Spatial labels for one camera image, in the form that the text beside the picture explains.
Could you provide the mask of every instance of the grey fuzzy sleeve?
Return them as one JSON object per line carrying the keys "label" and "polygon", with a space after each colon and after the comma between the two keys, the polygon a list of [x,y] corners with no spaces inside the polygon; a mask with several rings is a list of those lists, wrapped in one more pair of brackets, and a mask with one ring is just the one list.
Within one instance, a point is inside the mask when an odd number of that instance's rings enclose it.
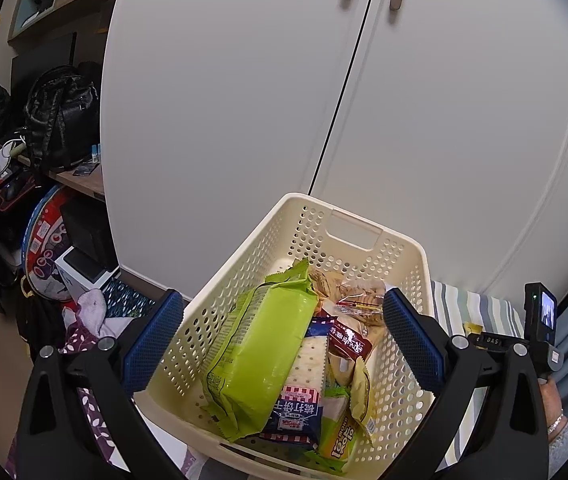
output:
{"label": "grey fuzzy sleeve", "polygon": [[568,460],[568,422],[562,432],[548,445],[548,477],[551,478]]}

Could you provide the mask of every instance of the camera screen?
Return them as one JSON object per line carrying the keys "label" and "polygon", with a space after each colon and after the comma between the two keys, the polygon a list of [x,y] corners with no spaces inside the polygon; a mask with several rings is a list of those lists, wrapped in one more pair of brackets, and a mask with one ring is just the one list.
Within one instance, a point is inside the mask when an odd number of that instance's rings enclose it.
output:
{"label": "camera screen", "polygon": [[555,328],[555,303],[542,292],[542,323],[550,329]]}

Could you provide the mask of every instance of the silver bolt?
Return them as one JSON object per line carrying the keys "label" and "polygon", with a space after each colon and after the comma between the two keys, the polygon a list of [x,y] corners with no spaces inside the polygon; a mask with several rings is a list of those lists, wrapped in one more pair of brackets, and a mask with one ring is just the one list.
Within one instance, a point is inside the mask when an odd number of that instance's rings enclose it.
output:
{"label": "silver bolt", "polygon": [[43,358],[49,358],[54,353],[54,347],[46,345],[39,351],[39,355]]}
{"label": "silver bolt", "polygon": [[468,348],[468,339],[466,339],[463,335],[454,335],[452,342],[453,346],[455,348],[459,348],[460,350]]}
{"label": "silver bolt", "polygon": [[520,355],[522,357],[528,353],[526,347],[522,343],[515,343],[513,345],[513,352],[515,352],[517,355]]}
{"label": "silver bolt", "polygon": [[97,348],[104,351],[110,350],[113,346],[115,346],[115,339],[112,337],[103,337],[97,343]]}

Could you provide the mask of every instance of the striped bed sheet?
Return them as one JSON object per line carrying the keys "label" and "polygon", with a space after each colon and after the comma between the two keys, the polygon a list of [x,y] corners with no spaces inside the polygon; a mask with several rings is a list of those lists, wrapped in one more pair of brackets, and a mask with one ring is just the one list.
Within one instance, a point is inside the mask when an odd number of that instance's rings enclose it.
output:
{"label": "striped bed sheet", "polygon": [[[431,282],[430,285],[433,292],[435,319],[448,335],[463,334],[462,323],[472,322],[483,326],[486,332],[523,336],[522,320],[509,301],[475,294],[445,283]],[[459,460],[473,431],[485,394],[486,388],[475,390],[442,466],[454,464]]]}

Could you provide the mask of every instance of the basket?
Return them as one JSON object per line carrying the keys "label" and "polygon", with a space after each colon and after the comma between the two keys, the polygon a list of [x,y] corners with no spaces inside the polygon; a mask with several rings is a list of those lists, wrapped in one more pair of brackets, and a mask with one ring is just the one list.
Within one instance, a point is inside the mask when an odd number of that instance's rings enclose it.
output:
{"label": "basket", "polygon": [[188,446],[259,478],[376,479],[433,402],[390,334],[367,363],[376,406],[373,446],[358,440],[342,476],[313,469],[310,459],[289,462],[281,444],[250,437],[230,443],[201,409],[199,369],[237,296],[304,257],[349,278],[382,278],[399,286],[418,312],[433,316],[426,254],[417,242],[310,196],[287,194],[186,307],[161,364],[135,400],[145,416]]}

